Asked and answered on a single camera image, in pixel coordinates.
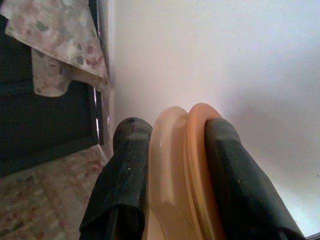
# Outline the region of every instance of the beige plastic item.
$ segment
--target beige plastic item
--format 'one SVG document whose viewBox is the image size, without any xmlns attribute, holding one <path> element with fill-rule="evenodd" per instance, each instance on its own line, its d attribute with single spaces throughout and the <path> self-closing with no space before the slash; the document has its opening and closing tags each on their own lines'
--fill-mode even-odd
<svg viewBox="0 0 320 240">
<path fill-rule="evenodd" d="M 184 135 L 188 113 L 170 107 L 157 118 L 149 147 L 148 239 L 200 240 L 195 231 L 184 173 Z"/>
<path fill-rule="evenodd" d="M 190 110 L 184 136 L 184 170 L 199 239 L 225 240 L 206 159 L 205 124 L 212 118 L 221 116 L 208 104 L 198 103 Z"/>
</svg>

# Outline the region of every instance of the floor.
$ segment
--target floor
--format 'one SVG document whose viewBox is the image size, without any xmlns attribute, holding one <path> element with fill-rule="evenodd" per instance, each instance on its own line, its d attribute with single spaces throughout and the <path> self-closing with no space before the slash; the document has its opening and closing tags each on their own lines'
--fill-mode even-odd
<svg viewBox="0 0 320 240">
<path fill-rule="evenodd" d="M 106 159 L 98 146 L 0 179 L 0 239 L 78 240 Z"/>
</svg>

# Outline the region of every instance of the patterned floor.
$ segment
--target patterned floor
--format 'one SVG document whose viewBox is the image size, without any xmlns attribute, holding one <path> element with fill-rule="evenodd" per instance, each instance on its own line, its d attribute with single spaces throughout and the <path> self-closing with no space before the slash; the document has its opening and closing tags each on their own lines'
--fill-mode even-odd
<svg viewBox="0 0 320 240">
<path fill-rule="evenodd" d="M 0 178 L 0 239 L 78 240 L 105 164 L 94 146 Z"/>
</svg>

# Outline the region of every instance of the floral cloth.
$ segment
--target floral cloth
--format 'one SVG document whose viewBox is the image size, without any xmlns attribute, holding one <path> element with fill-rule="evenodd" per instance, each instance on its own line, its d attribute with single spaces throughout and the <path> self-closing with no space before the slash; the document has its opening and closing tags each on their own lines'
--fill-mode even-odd
<svg viewBox="0 0 320 240">
<path fill-rule="evenodd" d="M 5 33 L 32 47 L 34 92 L 66 93 L 71 80 L 109 89 L 105 58 L 87 0 L 4 0 Z"/>
</svg>

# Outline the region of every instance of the white wall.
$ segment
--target white wall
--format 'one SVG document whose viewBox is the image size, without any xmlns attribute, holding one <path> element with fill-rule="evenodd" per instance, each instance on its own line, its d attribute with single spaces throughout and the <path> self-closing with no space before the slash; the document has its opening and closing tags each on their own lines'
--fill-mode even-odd
<svg viewBox="0 0 320 240">
<path fill-rule="evenodd" d="M 208 103 L 302 232 L 320 232 L 320 2 L 109 1 L 113 130 L 127 117 L 153 125 L 167 107 Z"/>
</svg>

